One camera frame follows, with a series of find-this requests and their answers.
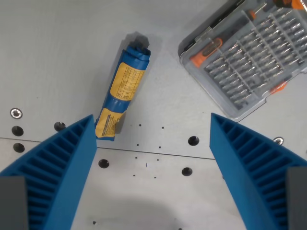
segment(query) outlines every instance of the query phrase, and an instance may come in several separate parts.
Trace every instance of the white surface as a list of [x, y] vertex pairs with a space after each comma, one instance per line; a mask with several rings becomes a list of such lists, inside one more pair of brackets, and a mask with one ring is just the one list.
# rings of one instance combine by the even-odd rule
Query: white surface
[[[114, 143], [98, 145], [212, 158], [210, 113], [219, 109], [180, 65], [177, 50], [225, 2], [2, 0], [0, 96], [9, 100], [1, 101], [0, 137], [16, 138], [11, 128], [19, 125], [20, 139], [42, 141], [55, 133], [57, 121], [97, 118], [121, 42], [137, 31], [149, 39], [150, 65], [121, 133]], [[13, 107], [22, 119], [10, 117]], [[201, 140], [193, 151], [190, 136]]]
[[[0, 139], [0, 171], [22, 155], [12, 148], [16, 142]], [[20, 143], [25, 152], [38, 144]], [[101, 159], [108, 160], [110, 166], [100, 168]], [[185, 167], [193, 170], [191, 176], [181, 174]], [[97, 150], [72, 230], [178, 228], [245, 229], [214, 160]]]

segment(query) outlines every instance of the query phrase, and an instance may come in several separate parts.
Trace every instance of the blue cylindrical package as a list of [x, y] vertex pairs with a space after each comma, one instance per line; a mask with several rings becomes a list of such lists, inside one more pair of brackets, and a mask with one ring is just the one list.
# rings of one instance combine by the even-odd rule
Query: blue cylindrical package
[[96, 120], [97, 139], [114, 141], [116, 124], [127, 110], [148, 66], [150, 51], [128, 46], [118, 61], [100, 116]]

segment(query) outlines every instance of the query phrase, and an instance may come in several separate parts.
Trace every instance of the screwdriver bit set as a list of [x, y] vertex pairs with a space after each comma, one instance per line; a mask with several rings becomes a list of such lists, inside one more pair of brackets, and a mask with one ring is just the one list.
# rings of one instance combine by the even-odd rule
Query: screwdriver bit set
[[[245, 1], [208, 28], [180, 57], [188, 72], [235, 121], [259, 108], [267, 96], [307, 67], [305, 11], [265, 9], [265, 3], [251, 8], [250, 3]], [[250, 9], [254, 9], [252, 18], [247, 15]], [[231, 27], [231, 17], [249, 21], [227, 37], [223, 28]], [[223, 41], [217, 43], [221, 34]]]

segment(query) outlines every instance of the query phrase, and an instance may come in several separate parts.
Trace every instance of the mounting hole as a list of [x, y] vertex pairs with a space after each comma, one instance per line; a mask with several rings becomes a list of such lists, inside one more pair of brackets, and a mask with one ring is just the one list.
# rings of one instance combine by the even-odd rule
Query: mounting hole
[[21, 128], [20, 126], [14, 126], [12, 128], [12, 133], [15, 135], [15, 136], [22, 136], [24, 134], [24, 130], [23, 128]]
[[106, 169], [107, 167], [109, 167], [110, 163], [106, 159], [102, 159], [98, 162], [98, 165], [100, 168]]
[[15, 143], [15, 144], [13, 145], [13, 149], [14, 149], [16, 152], [21, 153], [21, 152], [24, 151], [24, 145], [21, 144], [21, 143]]
[[20, 118], [22, 118], [22, 116], [23, 116], [23, 113], [21, 112], [20, 109], [17, 109], [17, 108], [11, 109], [11, 117], [12, 118], [20, 119]]
[[283, 145], [283, 138], [282, 137], [276, 137], [273, 139], [274, 142], [276, 142], [279, 145]]
[[199, 142], [200, 142], [200, 139], [197, 136], [192, 136], [188, 139], [188, 143], [191, 146], [198, 145]]
[[62, 131], [65, 128], [66, 128], [66, 125], [63, 122], [58, 121], [58, 122], [54, 123], [54, 129], [57, 132], [60, 132], [60, 131]]
[[182, 175], [184, 176], [191, 176], [191, 174], [193, 173], [193, 170], [187, 167], [187, 168], [184, 168], [181, 172], [182, 172]]

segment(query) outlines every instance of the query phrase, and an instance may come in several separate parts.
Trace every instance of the yellow label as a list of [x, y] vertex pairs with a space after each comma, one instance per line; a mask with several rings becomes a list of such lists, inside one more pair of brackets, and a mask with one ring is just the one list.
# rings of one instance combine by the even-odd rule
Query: yellow label
[[104, 108], [96, 125], [96, 136], [98, 138], [114, 137], [116, 124], [123, 114], [114, 113]]
[[144, 70], [132, 68], [126, 63], [120, 63], [110, 90], [111, 95], [117, 99], [131, 101], [144, 72]]

